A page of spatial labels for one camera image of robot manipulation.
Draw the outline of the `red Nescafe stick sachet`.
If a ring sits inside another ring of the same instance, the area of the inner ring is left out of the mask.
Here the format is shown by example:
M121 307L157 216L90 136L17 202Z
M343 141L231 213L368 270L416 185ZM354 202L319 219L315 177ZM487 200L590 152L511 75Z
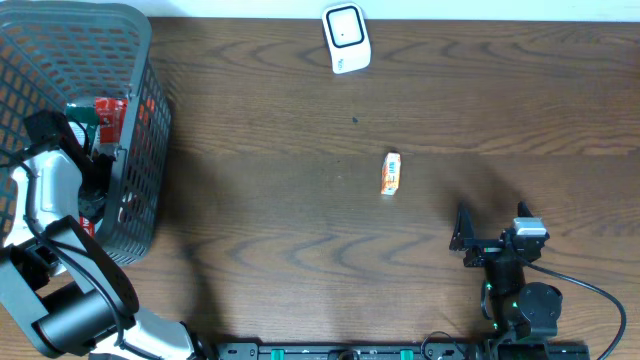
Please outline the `red Nescafe stick sachet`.
M79 218L79 223L82 226L82 228L84 229L84 231L92 238L95 237L95 233L96 233L96 227L95 224L92 223L89 219L84 218L84 217L80 217Z

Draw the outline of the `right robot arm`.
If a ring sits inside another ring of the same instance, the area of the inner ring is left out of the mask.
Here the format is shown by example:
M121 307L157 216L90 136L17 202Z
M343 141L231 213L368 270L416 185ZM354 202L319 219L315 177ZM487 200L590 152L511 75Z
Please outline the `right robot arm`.
M525 203L517 205L512 225L499 237L476 236L471 215L458 206L449 245L465 254L467 268L482 268L483 316L494 323L495 334L469 344L466 359L549 359L548 339L558 333L562 293L554 286L525 280L524 267L541 256L549 233Z

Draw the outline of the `small orange carton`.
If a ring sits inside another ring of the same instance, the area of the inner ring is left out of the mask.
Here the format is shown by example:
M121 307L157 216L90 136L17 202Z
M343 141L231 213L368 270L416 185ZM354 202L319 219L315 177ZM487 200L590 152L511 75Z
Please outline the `small orange carton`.
M385 156L381 173L381 194L393 196L400 185L401 155L389 152Z

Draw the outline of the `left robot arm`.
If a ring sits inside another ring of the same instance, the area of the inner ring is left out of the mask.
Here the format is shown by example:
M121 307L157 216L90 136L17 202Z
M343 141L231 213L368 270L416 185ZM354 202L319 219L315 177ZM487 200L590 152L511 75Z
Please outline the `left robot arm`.
M18 194L1 250L1 304L27 339L49 358L216 358L184 323L142 308L123 270L81 226L81 202L109 188L111 159L92 161L61 112L39 111L24 125L30 146L3 153Z

